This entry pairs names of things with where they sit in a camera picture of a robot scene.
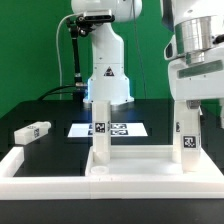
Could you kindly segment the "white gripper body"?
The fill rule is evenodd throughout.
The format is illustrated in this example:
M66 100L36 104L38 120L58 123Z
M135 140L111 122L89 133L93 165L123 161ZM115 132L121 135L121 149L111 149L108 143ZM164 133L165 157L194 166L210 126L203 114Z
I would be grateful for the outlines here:
M182 58L168 65L171 95L174 100L224 98L224 44L205 52L205 61L187 65Z

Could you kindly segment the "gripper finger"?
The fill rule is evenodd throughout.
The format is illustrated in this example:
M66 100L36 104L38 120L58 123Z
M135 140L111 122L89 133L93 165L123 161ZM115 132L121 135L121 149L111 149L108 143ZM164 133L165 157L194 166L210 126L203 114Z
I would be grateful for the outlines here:
M219 106L220 106L220 126L224 129L224 98L219 99Z
M187 121L190 124L201 124L201 119L203 118L203 113L201 111L201 101L200 100L187 100Z

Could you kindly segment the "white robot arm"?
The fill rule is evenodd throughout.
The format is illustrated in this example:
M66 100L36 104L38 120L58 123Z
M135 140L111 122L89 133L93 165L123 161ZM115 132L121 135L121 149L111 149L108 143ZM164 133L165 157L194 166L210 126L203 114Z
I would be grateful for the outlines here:
M124 42L114 22L138 18L142 0L71 0L80 36L92 36L93 73L86 103L131 102L124 73ZM200 102L224 98L224 0L160 0L162 21L173 33L164 50L171 95L187 121L199 118Z

